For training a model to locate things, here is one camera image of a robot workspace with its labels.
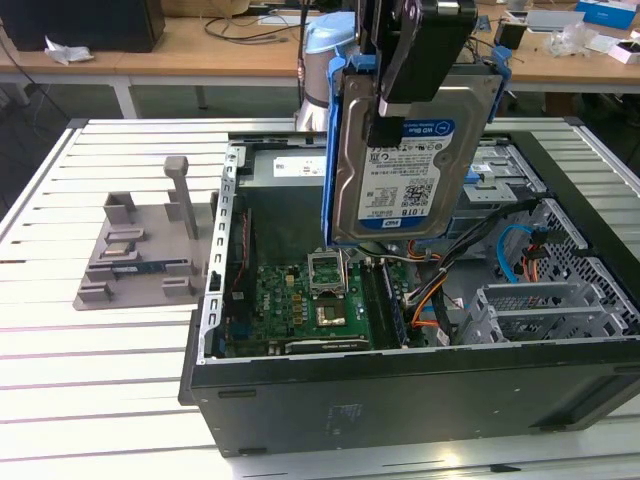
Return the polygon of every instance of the black box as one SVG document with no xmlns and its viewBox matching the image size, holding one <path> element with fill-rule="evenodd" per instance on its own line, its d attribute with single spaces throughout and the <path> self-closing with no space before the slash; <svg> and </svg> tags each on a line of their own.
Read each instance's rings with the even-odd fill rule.
<svg viewBox="0 0 640 480">
<path fill-rule="evenodd" d="M 164 30 L 160 0 L 19 0 L 0 2 L 18 50 L 43 50 L 45 36 L 69 47 L 150 52 Z"/>
</svg>

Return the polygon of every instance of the open computer tower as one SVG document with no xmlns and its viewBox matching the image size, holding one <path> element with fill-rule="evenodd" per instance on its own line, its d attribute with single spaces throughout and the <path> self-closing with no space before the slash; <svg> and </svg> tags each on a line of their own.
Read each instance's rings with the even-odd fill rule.
<svg viewBox="0 0 640 480">
<path fill-rule="evenodd" d="M 229 144 L 182 382 L 224 456 L 579 430 L 640 391 L 638 261 L 532 134 L 484 137 L 447 233 L 385 254 L 324 248 L 323 156 L 300 134 Z M 437 263 L 394 257 L 489 217 L 414 324 Z"/>
</svg>

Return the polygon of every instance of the sticker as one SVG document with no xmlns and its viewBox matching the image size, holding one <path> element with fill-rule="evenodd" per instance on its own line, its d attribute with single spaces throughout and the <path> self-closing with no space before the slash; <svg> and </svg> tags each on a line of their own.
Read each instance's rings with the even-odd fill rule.
<svg viewBox="0 0 640 480">
<path fill-rule="evenodd" d="M 274 177 L 324 177 L 325 157 L 277 157 L 273 161 Z"/>
<path fill-rule="evenodd" d="M 382 228 L 398 228 L 402 224 L 399 218 L 387 218 L 382 221 Z"/>
<path fill-rule="evenodd" d="M 337 437 L 344 434 L 352 434 L 358 430 L 362 417 L 362 403 L 350 405 L 332 405 L 329 407 L 325 434 Z"/>
<path fill-rule="evenodd" d="M 137 273 L 138 267 L 113 267 L 111 271 L 113 273 Z"/>
<path fill-rule="evenodd" d="M 404 218 L 427 216 L 440 180 L 433 160 L 454 131 L 453 120 L 409 120 L 400 145 L 367 148 L 358 219 L 371 228 L 399 228 L 415 224 Z"/>
<path fill-rule="evenodd" d="M 471 165 L 471 170 L 473 170 L 476 173 L 490 172 L 491 167 L 489 165 L 484 165 L 484 164 Z"/>
</svg>

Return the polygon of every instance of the barcode label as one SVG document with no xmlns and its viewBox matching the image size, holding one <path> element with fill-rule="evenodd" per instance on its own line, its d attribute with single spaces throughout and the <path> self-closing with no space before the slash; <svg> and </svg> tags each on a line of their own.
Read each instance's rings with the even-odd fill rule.
<svg viewBox="0 0 640 480">
<path fill-rule="evenodd" d="M 426 207 L 429 205 L 429 197 L 433 190 L 433 178 L 427 180 L 428 183 L 422 185 L 409 185 L 404 189 L 402 198 L 403 207 Z"/>
<path fill-rule="evenodd" d="M 440 180 L 434 160 L 454 131 L 453 120 L 409 120 L 397 147 L 367 148 L 358 219 L 376 220 L 369 228 L 400 228 L 404 218 L 429 215 Z"/>
</svg>

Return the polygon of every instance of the paper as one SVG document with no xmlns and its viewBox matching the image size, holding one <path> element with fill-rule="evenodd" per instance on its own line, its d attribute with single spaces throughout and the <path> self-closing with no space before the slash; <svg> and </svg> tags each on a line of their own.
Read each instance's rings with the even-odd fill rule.
<svg viewBox="0 0 640 480">
<path fill-rule="evenodd" d="M 587 43 L 589 50 L 595 50 L 600 53 L 609 53 L 609 50 L 613 48 L 620 41 L 619 38 L 610 37 L 608 35 L 596 35 L 596 37 Z"/>
<path fill-rule="evenodd" d="M 69 65 L 69 62 L 93 60 L 93 56 L 87 47 L 67 47 L 53 43 L 48 37 L 44 37 L 44 39 L 47 42 L 47 48 L 44 49 L 44 53 L 58 63 Z"/>
</svg>

